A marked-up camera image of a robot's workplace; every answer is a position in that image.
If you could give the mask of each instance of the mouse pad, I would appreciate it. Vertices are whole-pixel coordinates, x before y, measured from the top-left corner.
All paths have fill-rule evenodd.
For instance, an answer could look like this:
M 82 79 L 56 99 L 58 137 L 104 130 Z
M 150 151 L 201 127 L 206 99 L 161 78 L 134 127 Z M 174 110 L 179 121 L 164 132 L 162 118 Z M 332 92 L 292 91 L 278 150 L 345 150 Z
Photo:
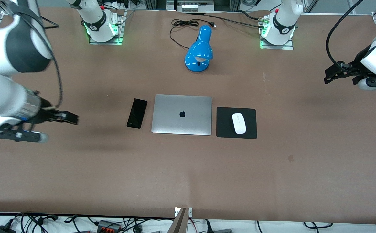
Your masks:
M 247 131 L 236 134 L 232 114 L 241 113 L 244 116 Z M 220 138 L 256 139 L 257 119 L 255 109 L 248 108 L 216 108 L 216 136 Z

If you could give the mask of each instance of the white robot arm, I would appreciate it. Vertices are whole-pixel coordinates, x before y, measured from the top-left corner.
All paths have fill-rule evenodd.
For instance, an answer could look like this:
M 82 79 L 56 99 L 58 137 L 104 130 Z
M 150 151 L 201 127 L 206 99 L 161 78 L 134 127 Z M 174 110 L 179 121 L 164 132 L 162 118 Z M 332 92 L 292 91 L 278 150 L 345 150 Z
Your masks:
M 330 35 L 331 33 L 327 39 L 327 52 L 329 57 L 331 57 L 330 51 L 328 50 Z M 358 85 L 362 90 L 376 90 L 376 38 L 373 40 L 372 44 L 356 55 L 353 62 L 345 64 L 343 61 L 335 62 L 334 59 L 332 59 L 332 61 L 335 64 L 325 70 L 325 84 L 329 84 L 331 81 L 338 78 L 355 76 L 352 79 L 354 85 Z
M 117 14 L 102 10 L 97 0 L 67 0 L 83 19 L 89 36 L 96 42 L 107 42 L 118 34 Z
M 263 23 L 265 29 L 261 30 L 261 37 L 270 44 L 284 45 L 293 36 L 295 24 L 303 9 L 302 0 L 281 0 L 278 10 L 264 16 L 269 21 Z
M 13 22 L 0 29 L 0 138 L 45 142 L 46 134 L 24 131 L 23 124 L 77 124 L 78 116 L 52 108 L 37 92 L 11 79 L 17 73 L 43 71 L 53 54 L 36 0 L 2 0 L 0 5 L 13 16 Z

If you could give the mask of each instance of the table surface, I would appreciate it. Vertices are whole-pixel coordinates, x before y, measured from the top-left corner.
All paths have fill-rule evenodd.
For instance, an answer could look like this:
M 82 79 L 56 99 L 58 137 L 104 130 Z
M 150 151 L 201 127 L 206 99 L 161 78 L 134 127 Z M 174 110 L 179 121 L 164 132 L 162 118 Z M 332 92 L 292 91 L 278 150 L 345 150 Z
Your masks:
M 302 15 L 294 50 L 269 50 L 256 28 L 168 11 L 137 11 L 123 45 L 91 46 L 75 10 L 41 13 L 60 25 L 47 33 L 61 109 L 80 124 L 37 125 L 45 144 L 0 140 L 0 211 L 172 217 L 186 206 L 194 218 L 376 224 L 376 91 L 350 78 L 323 83 L 325 39 L 340 16 Z M 185 68 L 186 51 L 169 38 L 172 19 L 194 17 L 217 24 L 203 73 Z M 173 37 L 189 46 L 197 30 Z M 350 62 L 375 36 L 370 16 L 349 16 L 331 52 Z M 57 101 L 53 65 L 14 79 Z M 212 135 L 151 133 L 156 94 L 212 97 Z M 148 101 L 141 129 L 126 127 L 134 98 Z M 256 109 L 258 138 L 216 137 L 217 107 Z

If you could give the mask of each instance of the smartphone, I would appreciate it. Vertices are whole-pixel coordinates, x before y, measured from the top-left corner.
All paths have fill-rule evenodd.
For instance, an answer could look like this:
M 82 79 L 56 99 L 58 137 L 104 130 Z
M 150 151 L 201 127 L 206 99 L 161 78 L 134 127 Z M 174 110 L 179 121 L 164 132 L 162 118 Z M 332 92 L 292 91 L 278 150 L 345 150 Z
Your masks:
M 145 115 L 148 102 L 142 99 L 134 99 L 132 110 L 130 110 L 127 127 L 140 128 L 142 126 L 143 116 Z

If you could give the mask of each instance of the silver laptop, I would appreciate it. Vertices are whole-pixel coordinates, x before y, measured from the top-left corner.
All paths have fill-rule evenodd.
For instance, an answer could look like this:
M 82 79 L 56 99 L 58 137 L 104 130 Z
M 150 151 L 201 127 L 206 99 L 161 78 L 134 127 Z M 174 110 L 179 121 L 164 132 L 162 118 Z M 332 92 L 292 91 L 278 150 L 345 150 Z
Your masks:
M 211 135 L 211 127 L 211 97 L 155 96 L 152 133 Z

